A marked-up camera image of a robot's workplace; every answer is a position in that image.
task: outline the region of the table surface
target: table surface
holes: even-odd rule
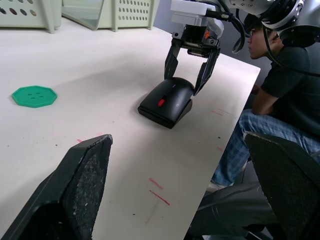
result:
[[[169,33],[67,19],[55,34],[0,31],[0,237],[69,148],[111,134],[93,239],[182,240],[260,69],[221,54],[192,110],[167,129],[137,107],[163,80]],[[195,84],[205,59],[183,49],[178,60],[175,76]],[[16,105],[11,94],[33,85],[53,88],[54,104]]]

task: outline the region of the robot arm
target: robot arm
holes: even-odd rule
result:
[[[181,19],[175,19],[175,14],[206,17],[205,8],[210,5],[185,0],[172,0],[172,20],[182,23]],[[221,3],[231,9],[241,9],[260,18],[262,24],[269,29],[278,32],[282,43],[291,47],[308,47],[320,40],[320,1],[318,0],[207,0],[216,5],[219,10],[226,12]]]
[[[229,8],[238,8],[256,15],[266,28],[278,32],[286,46],[309,47],[320,40],[319,0],[172,0],[172,21],[183,24],[184,29],[172,34],[164,79],[174,75],[179,50],[185,48],[190,55],[208,59],[201,66],[194,95],[202,89],[219,56],[219,38],[224,31],[221,20],[232,22],[241,33],[233,53],[243,47],[246,34],[244,26],[230,13]]]

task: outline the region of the green octagonal coaster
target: green octagonal coaster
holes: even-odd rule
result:
[[[44,86],[20,87],[12,94],[13,100],[20,106],[40,108],[54,103],[57,94]]]

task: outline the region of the wall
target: wall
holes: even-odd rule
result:
[[[179,23],[171,22],[172,14],[170,11],[170,7],[171,0],[159,0],[159,7],[154,20],[155,27],[160,28],[168,33],[175,32],[182,27],[182,25]],[[245,19],[246,15],[247,14],[245,12],[240,11],[240,18],[242,19],[242,21]],[[222,37],[220,38],[221,53],[261,68],[260,74],[256,81],[257,84],[261,85],[271,68],[271,62],[266,57],[252,60],[248,52],[247,42],[238,54],[233,54],[232,48],[238,40],[239,36],[240,34],[237,32],[237,30],[235,30],[231,23],[224,22],[224,32]]]

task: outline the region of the white basket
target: white basket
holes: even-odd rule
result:
[[[53,34],[61,17],[62,0],[0,0],[0,27],[46,28]]]
[[[63,0],[62,15],[92,30],[151,29],[159,0]]]

